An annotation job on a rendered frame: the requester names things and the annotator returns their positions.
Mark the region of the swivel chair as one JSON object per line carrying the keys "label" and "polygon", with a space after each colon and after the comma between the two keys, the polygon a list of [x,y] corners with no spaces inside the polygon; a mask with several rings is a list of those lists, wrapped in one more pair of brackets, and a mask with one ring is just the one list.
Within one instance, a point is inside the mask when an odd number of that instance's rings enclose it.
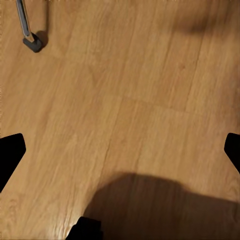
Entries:
{"label": "swivel chair", "polygon": [[37,35],[31,32],[25,0],[16,0],[18,14],[22,31],[24,34],[23,43],[34,53],[37,53],[44,42]]}

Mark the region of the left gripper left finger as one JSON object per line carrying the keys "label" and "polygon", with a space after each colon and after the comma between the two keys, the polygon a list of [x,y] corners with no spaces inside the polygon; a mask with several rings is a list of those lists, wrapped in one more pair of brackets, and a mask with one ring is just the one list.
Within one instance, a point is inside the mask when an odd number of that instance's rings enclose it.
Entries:
{"label": "left gripper left finger", "polygon": [[22,133],[0,138],[0,193],[26,153]]}

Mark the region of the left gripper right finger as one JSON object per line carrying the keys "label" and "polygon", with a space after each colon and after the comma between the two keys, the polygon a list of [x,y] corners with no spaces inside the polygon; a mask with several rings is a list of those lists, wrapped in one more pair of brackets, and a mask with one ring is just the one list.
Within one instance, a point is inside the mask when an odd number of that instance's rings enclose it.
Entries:
{"label": "left gripper right finger", "polygon": [[240,135],[228,133],[224,151],[240,173]]}

